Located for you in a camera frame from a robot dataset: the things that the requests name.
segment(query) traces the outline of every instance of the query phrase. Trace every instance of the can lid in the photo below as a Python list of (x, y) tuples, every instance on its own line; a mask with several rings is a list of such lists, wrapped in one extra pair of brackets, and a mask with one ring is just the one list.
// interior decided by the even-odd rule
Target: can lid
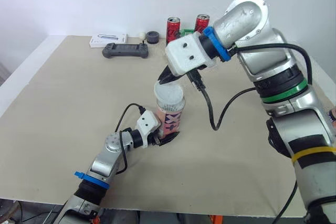
[(175, 105), (183, 100), (183, 90), (176, 82), (160, 84), (157, 81), (154, 85), (154, 94), (160, 102), (168, 105)]
[(198, 14), (197, 18), (207, 20), (210, 19), (210, 16), (207, 14)]
[(168, 18), (168, 22), (170, 22), (170, 23), (179, 23), (180, 22), (180, 18), (170, 17), (170, 18)]

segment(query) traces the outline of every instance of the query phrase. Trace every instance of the black cable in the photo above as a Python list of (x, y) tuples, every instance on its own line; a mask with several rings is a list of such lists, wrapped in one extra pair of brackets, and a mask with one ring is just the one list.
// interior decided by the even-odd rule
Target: black cable
[(119, 170), (117, 171), (116, 175), (117, 174), (121, 174), (123, 173), (124, 171), (126, 171), (127, 169), (127, 158), (126, 158), (126, 153), (125, 153), (125, 148), (124, 148), (124, 144), (122, 143), (122, 131), (119, 131), (119, 141), (120, 141), (120, 147), (121, 147), (121, 152), (122, 152), (122, 157), (124, 158), (124, 163), (125, 163), (125, 167), (123, 170)]
[[(120, 119), (119, 119), (119, 122), (118, 122), (117, 127), (115, 128), (115, 131), (114, 131), (114, 132), (117, 132), (117, 131), (118, 131), (119, 126), (120, 126), (120, 124), (121, 124), (122, 119), (124, 118), (124, 115), (125, 115), (126, 111), (127, 111), (131, 106), (137, 106), (137, 107), (139, 108), (140, 114), (143, 114), (143, 113), (146, 111), (146, 109), (145, 109), (143, 106), (141, 106), (141, 105), (139, 105), (139, 104), (137, 104), (137, 103), (130, 103), (130, 104), (128, 104), (127, 107), (124, 109), (124, 112), (121, 114), (121, 117), (120, 117)], [(124, 167), (123, 170), (118, 171), (118, 172), (116, 173), (116, 175), (117, 175), (117, 174), (121, 174), (121, 173), (123, 173), (124, 171), (126, 171), (126, 169), (127, 169), (127, 167), (128, 167), (128, 164), (127, 164), (127, 158), (126, 158), (126, 153), (125, 153), (124, 145), (123, 145), (123, 143), (122, 143), (122, 131), (119, 132), (119, 141), (120, 141), (120, 147), (121, 147), (121, 152), (122, 152), (122, 157), (123, 157), (123, 159), (124, 159), (125, 167)]]
[(20, 206), (20, 224), (22, 224), (22, 219), (23, 219), (23, 209), (22, 209), (22, 203), (21, 203), (21, 201), (18, 201), (18, 203), (19, 203), (19, 206)]
[(140, 109), (140, 108), (143, 108), (142, 106), (140, 106), (140, 105), (137, 104), (137, 103), (130, 103), (130, 104), (128, 104), (127, 107), (125, 108), (124, 112), (122, 113), (122, 115), (121, 115), (121, 117), (120, 117), (120, 119), (119, 119), (119, 122), (118, 122), (118, 124), (117, 124), (117, 127), (115, 128), (115, 131), (114, 131), (114, 132), (117, 132), (117, 131), (118, 131), (119, 126), (120, 126), (120, 124), (121, 124), (122, 119), (124, 118), (124, 115), (125, 115), (126, 111), (127, 111), (131, 106), (137, 106), (139, 109)]
[(225, 112), (227, 111), (227, 109), (229, 108), (230, 104), (237, 98), (239, 97), (240, 95), (242, 94), (245, 94), (249, 91), (253, 91), (253, 90), (256, 90), (256, 88), (249, 88), (249, 89), (245, 89), (237, 94), (235, 94), (228, 102), (227, 104), (225, 105), (225, 107), (223, 108), (223, 111), (221, 113), (221, 115), (219, 116), (219, 119), (218, 119), (218, 123), (217, 125), (215, 125), (214, 123), (214, 111), (213, 111), (213, 108), (212, 108), (212, 104), (211, 104), (211, 100), (209, 98), (209, 95), (208, 93), (205, 91), (204, 88), (200, 89), (200, 91), (202, 92), (204, 98), (205, 98), (205, 101), (206, 101), (206, 104), (208, 106), (208, 110), (209, 110), (209, 119), (210, 119), (210, 124), (211, 124), (211, 127), (214, 131), (217, 131), (219, 129), (219, 127), (221, 126), (220, 124), (222, 123), (222, 120), (223, 120), (223, 117), (225, 115)]
[(294, 197), (297, 189), (298, 189), (298, 182), (295, 181), (295, 185), (294, 185), (292, 193), (290, 194), (289, 198), (287, 199), (286, 204), (284, 205), (284, 207), (282, 208), (282, 210), (280, 211), (280, 213), (276, 216), (276, 218), (274, 219), (274, 221), (272, 222), (272, 224), (276, 224), (279, 221), (279, 219), (281, 218), (281, 216), (284, 214), (284, 212), (288, 208), (290, 202), (292, 201), (292, 199), (293, 199), (293, 197)]
[(304, 57), (304, 60), (306, 62), (307, 67), (307, 76), (308, 76), (308, 84), (312, 85), (313, 77), (312, 77), (312, 69), (311, 69), (311, 62), (308, 53), (302, 48), (297, 45), (288, 44), (288, 43), (273, 43), (273, 44), (262, 44), (262, 45), (255, 45), (255, 46), (248, 46), (248, 47), (237, 47), (232, 49), (231, 56), (236, 54), (237, 52), (242, 51), (251, 51), (251, 50), (257, 50), (257, 49), (266, 49), (266, 48), (289, 48), (293, 49)]
[(28, 219), (25, 219), (25, 220), (22, 221), (22, 222), (29, 221), (29, 220), (31, 220), (31, 219), (34, 219), (34, 218), (36, 218), (36, 217), (39, 217), (39, 216), (41, 216), (41, 215), (48, 214), (48, 213), (50, 213), (50, 211), (48, 211), (48, 212), (40, 212), (38, 215), (34, 215), (34, 216), (32, 216), (32, 217), (30, 217), (30, 218), (28, 218)]

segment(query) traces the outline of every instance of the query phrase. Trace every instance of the soda can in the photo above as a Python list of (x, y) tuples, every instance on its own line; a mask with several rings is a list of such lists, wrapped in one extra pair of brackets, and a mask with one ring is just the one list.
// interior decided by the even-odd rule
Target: soda can
[(159, 127), (159, 138), (178, 132), (181, 122), (181, 114), (185, 106), (183, 90), (180, 85), (174, 82), (154, 86), (156, 96), (156, 115), (161, 121)]
[(202, 33), (203, 30), (209, 25), (210, 16), (206, 14), (199, 14), (196, 18), (195, 29), (199, 33)]
[(179, 37), (180, 33), (180, 19), (177, 17), (170, 17), (167, 20), (167, 35), (166, 35), (166, 45)]

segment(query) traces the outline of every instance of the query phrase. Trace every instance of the pink can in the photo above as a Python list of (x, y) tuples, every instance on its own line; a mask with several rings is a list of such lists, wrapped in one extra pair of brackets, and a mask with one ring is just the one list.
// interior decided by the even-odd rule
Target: pink can
[(161, 121), (159, 138), (179, 131), (181, 114), (185, 106), (183, 90), (176, 82), (160, 85), (156, 82), (154, 86), (156, 96), (156, 115)]

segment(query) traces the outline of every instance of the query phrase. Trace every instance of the blue ring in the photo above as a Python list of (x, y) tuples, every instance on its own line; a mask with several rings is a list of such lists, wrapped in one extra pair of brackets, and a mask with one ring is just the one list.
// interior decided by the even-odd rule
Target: blue ring
[(98, 186), (101, 186), (102, 188), (105, 188), (105, 189), (109, 189), (110, 188), (110, 185), (103, 182), (103, 181), (100, 181), (99, 179), (96, 179), (94, 177), (91, 177), (89, 175), (86, 175), (85, 173), (80, 173), (80, 172), (75, 172), (75, 175), (81, 179), (85, 179), (87, 181), (90, 181)]
[(227, 53), (227, 50), (220, 44), (220, 42), (218, 41), (218, 39), (216, 38), (215, 34), (214, 34), (214, 29), (211, 26), (208, 26), (207, 28), (205, 28), (203, 30), (203, 33), (206, 37), (208, 37), (212, 44), (214, 45), (214, 47), (216, 48), (216, 50), (219, 53), (219, 56), (224, 60), (224, 61), (229, 61), (231, 60), (231, 57), (229, 56), (229, 54)]

